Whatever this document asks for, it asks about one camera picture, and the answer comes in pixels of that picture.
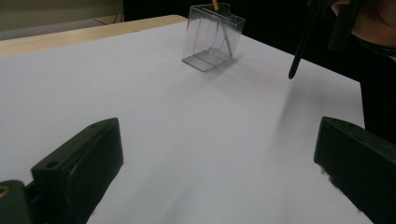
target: clear plastic container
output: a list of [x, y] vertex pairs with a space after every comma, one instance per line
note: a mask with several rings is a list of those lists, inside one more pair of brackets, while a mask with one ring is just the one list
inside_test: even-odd
[[205, 72], [231, 59], [245, 21], [228, 4], [192, 6], [182, 61]]

